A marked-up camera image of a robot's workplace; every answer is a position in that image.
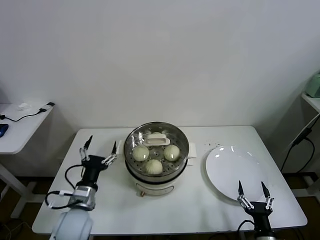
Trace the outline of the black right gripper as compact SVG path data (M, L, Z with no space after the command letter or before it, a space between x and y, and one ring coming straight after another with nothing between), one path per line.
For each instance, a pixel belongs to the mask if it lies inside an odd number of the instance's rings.
M265 202L250 202L246 198L242 183L239 180L237 201L244 211L252 217L255 231L270 232L272 228L269 222L269 215L272 213L274 198L271 197L270 191L263 181L261 181L261 186Z

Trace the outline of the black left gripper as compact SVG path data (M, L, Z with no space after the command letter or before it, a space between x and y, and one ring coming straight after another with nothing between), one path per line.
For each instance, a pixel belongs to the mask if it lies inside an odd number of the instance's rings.
M91 144L93 135L85 142L84 146L79 149L82 165L84 167L84 174L81 179L82 185L95 185L98 181L101 171L110 166L117 159L117 142L113 144L111 154L107 157L97 155L87 155L88 148Z

